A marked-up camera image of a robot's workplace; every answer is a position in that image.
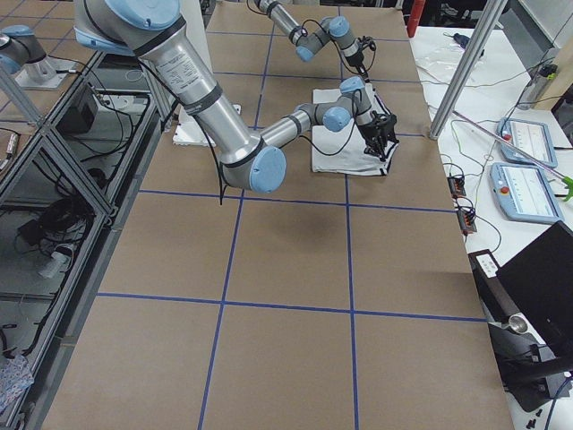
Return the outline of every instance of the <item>sticker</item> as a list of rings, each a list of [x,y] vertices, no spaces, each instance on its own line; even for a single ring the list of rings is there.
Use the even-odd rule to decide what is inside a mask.
[[[475,259],[480,263],[480,266],[482,266],[485,276],[488,278],[496,277],[498,266],[489,254],[477,255]]]
[[[178,54],[166,63],[157,66],[169,88],[176,93],[185,92],[191,84],[200,78],[192,59],[186,54]]]

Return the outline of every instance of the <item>white cloth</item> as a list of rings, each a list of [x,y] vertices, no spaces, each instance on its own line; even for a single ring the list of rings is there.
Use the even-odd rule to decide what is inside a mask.
[[[366,84],[366,90],[373,99],[373,89],[371,84]],[[314,90],[312,93],[313,103],[327,103],[336,101],[340,97],[340,90]],[[333,133],[322,125],[312,128],[312,142],[322,152],[334,153],[345,144],[352,129],[351,121],[342,131]],[[388,142],[386,148],[386,161],[382,162],[372,155],[364,154],[366,143],[355,126],[348,145],[335,156],[325,156],[312,148],[312,171],[346,173],[358,176],[386,176],[389,172],[390,163],[394,151],[398,147],[397,143]]]

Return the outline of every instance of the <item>metal frame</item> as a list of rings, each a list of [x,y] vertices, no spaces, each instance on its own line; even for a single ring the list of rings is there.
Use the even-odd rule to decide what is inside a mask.
[[[23,113],[26,119],[36,126],[41,126],[44,118],[31,102],[16,80],[0,67],[0,89],[3,90],[14,105]]]
[[[53,335],[56,331],[56,327],[59,324],[59,321],[64,314],[65,308],[69,302],[69,299],[78,284],[78,280],[82,275],[82,272],[85,268],[86,261],[88,260],[91,249],[95,244],[95,240],[99,234],[99,231],[102,229],[104,224],[107,223],[109,220],[109,213],[107,208],[100,204],[99,200],[93,198],[93,195],[90,192],[90,188],[86,186],[79,176],[75,174],[75,171],[68,166],[68,160],[62,156],[51,144],[49,139],[44,136],[36,142],[32,150],[30,151],[27,157],[26,162],[22,163],[20,168],[20,174],[11,181],[13,185],[11,187],[5,188],[3,193],[3,201],[5,201],[7,194],[9,194],[10,190],[15,187],[15,183],[17,180],[21,179],[23,175],[23,171],[28,168],[31,162],[34,160],[36,156],[40,154],[40,152],[44,151],[50,160],[54,163],[55,166],[62,172],[64,176],[70,179],[70,181],[74,184],[74,187],[78,190],[81,196],[86,200],[86,202],[93,208],[95,217],[93,220],[93,224],[90,227],[90,231],[88,235],[85,237],[83,241],[83,245],[81,250],[78,252],[76,261],[73,267],[70,269],[70,272],[67,278],[64,281],[64,285],[62,287],[62,292],[60,293],[60,297],[56,301],[56,305],[52,310],[50,316],[47,319],[46,325],[42,329],[39,341],[37,346],[35,347],[34,351],[28,356],[30,361],[30,367],[32,373],[36,374],[38,369],[40,368],[43,359],[45,357],[47,347],[52,341]],[[6,301],[12,301],[13,297],[15,296],[11,294],[2,294],[0,295],[2,298],[7,299]],[[32,296],[31,301],[37,303],[38,300],[44,297],[36,297]],[[23,303],[27,303],[27,295],[22,300]],[[18,420],[18,415],[20,413],[21,406],[23,402],[26,400],[26,395],[22,395],[17,401],[15,401],[10,407],[4,412],[3,416],[5,416],[5,421],[0,424],[1,426],[14,426],[15,422]]]
[[[72,355],[73,346],[121,232],[121,228],[116,226],[118,223],[123,225],[125,222],[141,184],[143,173],[157,146],[161,133],[159,117],[161,116],[161,119],[167,122],[171,112],[172,105],[169,100],[173,98],[156,82],[150,80],[154,82],[154,85],[150,85],[152,94],[150,103],[146,111],[142,113],[141,124],[135,130],[133,141],[122,157],[120,171],[109,186],[107,193],[103,193],[75,156],[69,144],[56,130],[56,124],[71,105],[76,91],[87,84],[90,80],[91,69],[97,67],[103,57],[102,54],[96,54],[89,60],[87,67],[84,67],[81,74],[76,77],[45,117],[41,115],[12,76],[0,67],[0,89],[22,112],[24,118],[38,128],[5,176],[0,178],[0,204],[9,198],[27,169],[31,168],[32,161],[43,151],[57,166],[58,171],[70,179],[78,193],[96,214],[74,265],[61,284],[62,292],[42,329],[38,344],[29,355],[30,366],[39,383],[32,385],[9,406],[2,415],[0,429],[20,429],[22,428],[21,422],[25,422],[27,429],[41,428],[41,423],[56,394],[57,385]],[[150,93],[142,91],[141,94],[149,95]],[[51,296],[46,294],[31,294],[26,295],[25,303],[40,304],[50,298]],[[0,299],[5,302],[21,301],[21,295],[18,294],[18,289],[15,289],[0,292]],[[22,412],[22,409],[30,402],[33,402],[34,408]]]
[[[451,83],[433,119],[429,133],[430,139],[436,140],[440,136],[507,2],[508,0],[488,0],[485,5],[482,17],[477,22],[474,34],[467,45],[466,52],[462,55],[458,68],[451,79]]]

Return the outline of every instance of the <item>clear plastic bag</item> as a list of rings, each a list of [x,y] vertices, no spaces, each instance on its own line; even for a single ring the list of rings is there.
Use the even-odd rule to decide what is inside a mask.
[[[464,52],[460,45],[452,43],[446,47],[433,50],[427,56],[416,59],[415,63],[438,82],[450,83]]]

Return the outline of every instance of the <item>folded cloth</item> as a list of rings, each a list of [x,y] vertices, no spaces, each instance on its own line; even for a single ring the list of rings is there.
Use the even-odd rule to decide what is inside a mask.
[[[33,383],[34,377],[26,357],[6,360],[0,368],[0,414]]]
[[[371,84],[366,84],[366,90],[371,99],[374,99],[374,91]],[[336,101],[338,97],[340,97],[340,90],[314,90],[312,93],[312,101],[314,103]],[[366,143],[356,126],[353,129],[353,123],[354,121],[351,121],[338,133],[333,133],[322,125],[312,128],[312,143],[326,154],[337,152],[348,140],[352,130],[350,141],[337,155],[326,156],[312,148],[313,172],[346,173],[358,176],[386,176],[388,174],[392,156],[398,144],[388,142],[385,150],[385,161],[380,161],[372,155],[364,154]]]

